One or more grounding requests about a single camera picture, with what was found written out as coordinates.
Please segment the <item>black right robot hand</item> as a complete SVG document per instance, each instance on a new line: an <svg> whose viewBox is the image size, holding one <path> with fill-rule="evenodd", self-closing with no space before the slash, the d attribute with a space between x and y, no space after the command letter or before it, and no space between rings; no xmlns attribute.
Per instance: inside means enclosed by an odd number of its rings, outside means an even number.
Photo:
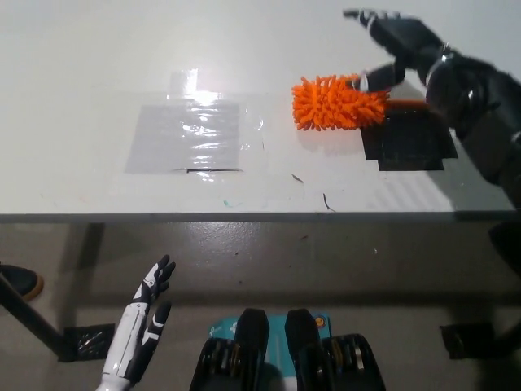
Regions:
<svg viewBox="0 0 521 391"><path fill-rule="evenodd" d="M443 41L420 19L398 12L368 8L343 10L343 17L355 20L393 61L362 72L350 83L354 90L373 93L400 85L408 69L427 70Z"/></svg>

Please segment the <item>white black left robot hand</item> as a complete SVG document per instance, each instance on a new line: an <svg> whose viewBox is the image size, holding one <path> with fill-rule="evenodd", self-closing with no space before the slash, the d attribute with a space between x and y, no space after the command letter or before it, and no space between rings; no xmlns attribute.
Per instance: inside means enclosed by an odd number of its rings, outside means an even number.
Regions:
<svg viewBox="0 0 521 391"><path fill-rule="evenodd" d="M105 359L98 390L130 390L145 374L158 347L172 304L164 301L154 314L152 305L169 288L176 268L163 256L142 279L125 307Z"/></svg>

